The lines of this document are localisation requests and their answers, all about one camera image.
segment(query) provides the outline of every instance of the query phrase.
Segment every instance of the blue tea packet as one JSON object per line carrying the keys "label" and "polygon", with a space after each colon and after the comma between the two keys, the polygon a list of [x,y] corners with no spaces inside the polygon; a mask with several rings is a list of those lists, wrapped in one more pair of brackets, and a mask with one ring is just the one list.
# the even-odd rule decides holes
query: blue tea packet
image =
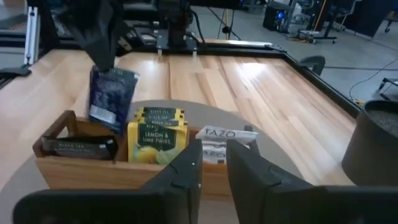
{"label": "blue tea packet", "polygon": [[121,68],[101,72],[94,65],[90,73],[89,120],[123,135],[138,77],[137,72]]}

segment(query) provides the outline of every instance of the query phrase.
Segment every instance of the gray circular mat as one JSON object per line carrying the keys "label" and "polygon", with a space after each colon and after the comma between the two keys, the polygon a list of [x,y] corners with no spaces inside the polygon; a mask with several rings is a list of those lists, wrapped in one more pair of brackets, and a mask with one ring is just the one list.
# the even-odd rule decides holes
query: gray circular mat
{"label": "gray circular mat", "polygon": [[[130,108],[129,119],[134,117],[135,110],[143,106],[163,106],[184,109],[185,119],[191,127],[201,128],[206,125],[213,125],[226,129],[243,130],[245,125],[252,125],[242,118],[218,108],[178,100],[135,102]],[[252,127],[255,132],[259,133],[257,144],[261,156],[289,171],[291,174],[302,178],[299,170],[285,151],[260,129],[253,125]],[[0,193],[0,217],[2,217],[2,223],[11,223],[12,209],[20,198],[31,192],[47,188],[48,185],[45,183],[35,164],[34,156],[30,157],[15,172]],[[202,201],[199,223],[238,224],[239,222],[233,203]]]}

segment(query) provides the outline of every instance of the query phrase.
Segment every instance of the tazo tea packet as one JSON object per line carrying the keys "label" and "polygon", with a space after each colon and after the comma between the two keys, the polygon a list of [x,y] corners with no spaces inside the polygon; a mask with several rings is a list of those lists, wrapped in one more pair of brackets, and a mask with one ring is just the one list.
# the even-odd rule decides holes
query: tazo tea packet
{"label": "tazo tea packet", "polygon": [[94,65],[90,76],[90,121],[123,135],[139,74],[120,68],[101,72]]}
{"label": "tazo tea packet", "polygon": [[136,119],[159,116],[160,119],[184,119],[184,110],[178,108],[143,107],[136,111]]}
{"label": "tazo tea packet", "polygon": [[187,131],[187,126],[129,123],[129,162],[168,164],[185,148]]}
{"label": "tazo tea packet", "polygon": [[258,133],[251,131],[228,130],[225,128],[205,126],[196,135],[202,139],[203,162],[226,164],[226,140],[235,139],[247,147],[256,140]]}

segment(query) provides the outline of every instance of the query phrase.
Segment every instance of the computer tower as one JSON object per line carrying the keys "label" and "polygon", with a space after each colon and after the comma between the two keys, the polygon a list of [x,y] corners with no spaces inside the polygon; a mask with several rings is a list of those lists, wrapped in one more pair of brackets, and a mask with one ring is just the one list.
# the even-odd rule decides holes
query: computer tower
{"label": "computer tower", "polygon": [[276,6],[268,6],[266,15],[262,22],[262,26],[271,31],[278,31],[279,26],[283,23],[285,17],[285,9]]}

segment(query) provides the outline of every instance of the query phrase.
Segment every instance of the floor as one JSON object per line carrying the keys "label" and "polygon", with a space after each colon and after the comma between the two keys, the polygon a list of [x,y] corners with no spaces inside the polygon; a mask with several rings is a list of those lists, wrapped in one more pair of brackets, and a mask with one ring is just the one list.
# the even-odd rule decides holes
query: floor
{"label": "floor", "polygon": [[[216,39],[223,10],[217,8],[193,7],[200,18],[201,29],[205,38]],[[0,19],[21,13],[19,9],[6,9],[0,6]],[[350,32],[333,32],[337,36],[336,44],[330,41],[316,45],[292,42],[285,35],[271,32],[262,27],[264,13],[257,10],[255,14],[236,11],[234,15],[232,39],[272,42],[282,46],[296,60],[312,55],[326,58],[326,67],[322,78],[342,94],[349,96],[351,87],[377,72],[372,79],[356,85],[351,90],[354,99],[368,101],[380,98],[376,91],[384,77],[398,78],[398,23],[393,23],[391,31],[384,33],[385,21],[373,40],[355,36]],[[196,24],[190,29],[197,33]],[[21,49],[0,49],[0,67],[18,66],[22,63]],[[398,99],[398,88],[386,85],[382,91],[393,99]]]}

